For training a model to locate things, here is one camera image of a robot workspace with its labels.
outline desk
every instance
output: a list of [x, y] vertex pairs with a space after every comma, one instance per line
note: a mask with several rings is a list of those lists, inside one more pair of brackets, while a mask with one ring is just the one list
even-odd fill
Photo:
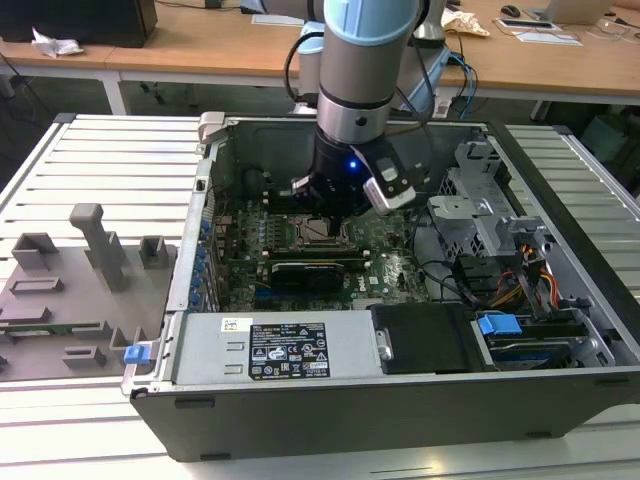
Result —
[[[586, 26], [568, 27], [578, 32], [582, 47], [524, 43], [502, 34], [492, 23], [501, 16], [504, 3], [464, 1], [491, 32], [489, 38], [463, 37], [467, 60], [480, 78], [478, 96], [640, 104], [640, 45], [594, 38], [587, 33], [592, 27]], [[522, 6], [546, 3], [526, 0]], [[41, 55], [29, 44], [7, 43], [2, 50], [24, 75], [100, 80], [114, 114], [127, 111], [121, 81], [282, 85], [282, 65], [299, 28], [253, 25], [251, 16], [238, 11], [156, 7], [158, 26], [143, 49], [86, 46], [85, 54], [58, 59]], [[640, 12], [617, 11], [640, 24]], [[455, 36], [447, 40], [458, 49]], [[0, 65], [0, 74], [5, 73], [11, 71]], [[295, 62], [292, 73], [297, 73]], [[449, 67], [439, 96], [452, 98], [462, 81], [460, 69]]]
[[[282, 66], [299, 27], [253, 25], [251, 15], [237, 10], [159, 4], [156, 10], [157, 28], [142, 49], [83, 45], [83, 54], [54, 59], [31, 44], [5, 42], [0, 51], [23, 75], [101, 81], [118, 115], [127, 113], [121, 81], [282, 86]], [[294, 62], [294, 77], [297, 69]], [[12, 71], [0, 61], [2, 74]]]
[[[480, 24], [491, 33], [488, 38], [463, 35], [467, 62], [478, 72], [479, 97], [551, 100], [578, 103], [640, 104], [640, 40], [638, 43], [595, 38], [606, 34], [595, 27], [572, 25], [564, 27], [577, 33], [582, 47], [525, 43], [507, 36], [493, 23], [504, 17], [500, 6], [504, 1], [464, 0]], [[544, 7], [547, 0], [523, 0], [522, 7]], [[640, 12], [614, 9], [630, 23], [640, 25]], [[447, 43], [458, 50], [457, 38], [447, 37]], [[462, 81], [460, 69], [448, 68], [440, 83], [440, 94], [448, 96]]]

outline computer mouse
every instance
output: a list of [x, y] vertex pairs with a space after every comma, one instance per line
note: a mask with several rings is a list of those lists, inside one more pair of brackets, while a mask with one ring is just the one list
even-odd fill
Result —
[[520, 10], [518, 10], [518, 7], [516, 7], [514, 5], [505, 5], [504, 7], [502, 7], [500, 9], [500, 11], [502, 13], [504, 13], [505, 15], [510, 16], [511, 18], [520, 17]]

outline black computer tower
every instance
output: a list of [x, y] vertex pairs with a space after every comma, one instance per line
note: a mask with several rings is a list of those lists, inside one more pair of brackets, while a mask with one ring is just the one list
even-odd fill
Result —
[[31, 27], [83, 44], [142, 47], [158, 21], [154, 0], [0, 0], [0, 36], [33, 39]]

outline power supply label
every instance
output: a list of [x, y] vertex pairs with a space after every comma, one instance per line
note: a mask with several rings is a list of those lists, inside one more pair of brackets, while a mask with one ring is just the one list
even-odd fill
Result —
[[253, 380], [329, 377], [324, 323], [252, 325], [249, 376]]

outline laptop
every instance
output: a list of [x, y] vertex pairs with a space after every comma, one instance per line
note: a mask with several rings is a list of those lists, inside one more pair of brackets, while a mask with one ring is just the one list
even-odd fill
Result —
[[551, 0], [547, 8], [525, 8], [535, 20], [559, 24], [595, 25], [615, 0]]

